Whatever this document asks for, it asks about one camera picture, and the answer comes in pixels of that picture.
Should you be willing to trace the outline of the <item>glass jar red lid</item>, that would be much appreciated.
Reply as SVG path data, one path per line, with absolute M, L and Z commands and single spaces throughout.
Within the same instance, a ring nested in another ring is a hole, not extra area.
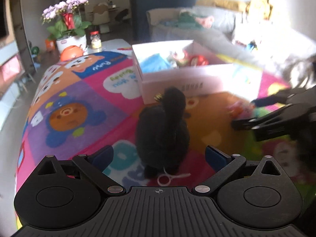
M 92 49 L 100 49 L 102 47 L 102 41 L 99 31 L 90 32 L 90 40 Z

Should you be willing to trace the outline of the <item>potted orchid plant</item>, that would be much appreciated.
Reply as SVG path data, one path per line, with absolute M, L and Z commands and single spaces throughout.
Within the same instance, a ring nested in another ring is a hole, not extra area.
M 92 23 L 84 21 L 80 13 L 80 8 L 87 4 L 88 0 L 66 0 L 42 12 L 41 20 L 44 24 L 54 22 L 47 27 L 48 39 L 55 42 L 60 53 L 73 45 L 87 49 L 85 30 Z

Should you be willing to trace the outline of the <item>black plush toy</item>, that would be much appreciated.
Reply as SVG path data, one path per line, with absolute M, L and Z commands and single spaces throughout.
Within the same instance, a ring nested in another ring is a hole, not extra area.
M 190 134 L 184 120 L 185 95 L 175 87 L 165 90 L 159 104 L 139 115 L 135 135 L 137 153 L 145 166 L 144 176 L 162 172 L 175 175 L 189 149 Z

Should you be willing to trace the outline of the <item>beige chair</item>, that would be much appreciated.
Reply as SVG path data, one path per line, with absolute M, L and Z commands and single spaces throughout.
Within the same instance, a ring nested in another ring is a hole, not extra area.
M 93 8 L 93 21 L 92 24 L 99 28 L 101 34 L 110 32 L 110 16 L 107 3 L 99 3 Z

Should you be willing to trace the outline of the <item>colourful cartoon play mat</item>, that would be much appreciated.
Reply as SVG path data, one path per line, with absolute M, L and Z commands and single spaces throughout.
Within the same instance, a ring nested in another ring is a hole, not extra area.
M 257 98 L 289 89 L 262 72 Z M 186 98 L 189 149 L 175 175 L 144 176 L 135 146 L 145 104 L 133 56 L 105 51 L 43 75 L 17 166 L 17 236 L 315 236 L 315 172 L 289 135 L 257 141 L 234 130 L 229 92 Z M 87 160 L 105 146 L 99 171 Z M 207 146 L 232 157 L 215 172 Z

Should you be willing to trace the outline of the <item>white cardboard box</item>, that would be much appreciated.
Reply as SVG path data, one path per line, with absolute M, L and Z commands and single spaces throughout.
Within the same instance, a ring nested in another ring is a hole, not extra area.
M 167 60 L 173 52 L 186 51 L 189 55 L 203 55 L 206 66 L 184 66 L 154 73 L 142 73 L 140 63 L 151 55 L 160 54 Z M 262 69 L 214 54 L 194 40 L 160 41 L 135 44 L 132 47 L 133 65 L 139 90 L 145 104 L 155 102 L 155 95 L 174 86 L 187 97 L 229 92 L 251 101 L 257 98 Z

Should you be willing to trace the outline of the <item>white tv shelf unit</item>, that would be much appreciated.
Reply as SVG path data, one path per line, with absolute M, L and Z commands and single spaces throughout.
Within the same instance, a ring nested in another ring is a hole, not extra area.
M 18 82 L 34 70 L 21 0 L 1 0 L 1 126 L 21 93 Z

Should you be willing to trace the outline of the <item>grey sofa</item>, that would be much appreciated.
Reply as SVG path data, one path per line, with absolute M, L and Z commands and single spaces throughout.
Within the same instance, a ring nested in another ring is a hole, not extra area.
M 214 29 L 233 39 L 236 29 L 248 19 L 269 21 L 273 5 L 269 0 L 197 0 L 190 8 L 158 8 L 146 12 L 150 35 L 164 26 L 186 31 Z

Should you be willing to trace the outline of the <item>blue tissue pack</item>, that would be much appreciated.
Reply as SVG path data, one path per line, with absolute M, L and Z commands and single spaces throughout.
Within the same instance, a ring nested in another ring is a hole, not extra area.
M 154 54 L 140 63 L 142 73 L 154 73 L 172 69 L 172 65 L 160 54 Z

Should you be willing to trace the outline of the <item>orange round toy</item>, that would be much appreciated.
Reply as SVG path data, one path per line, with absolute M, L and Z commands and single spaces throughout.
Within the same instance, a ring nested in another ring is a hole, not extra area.
M 83 49 L 76 45 L 69 46 L 65 48 L 62 53 L 60 54 L 60 61 L 68 61 L 77 57 L 81 57 L 84 55 Z

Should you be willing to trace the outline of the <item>pink white plush toy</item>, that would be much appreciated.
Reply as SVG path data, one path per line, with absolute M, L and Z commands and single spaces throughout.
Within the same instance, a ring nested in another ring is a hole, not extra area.
M 237 101 L 227 107 L 231 119 L 253 118 L 255 105 L 244 101 Z

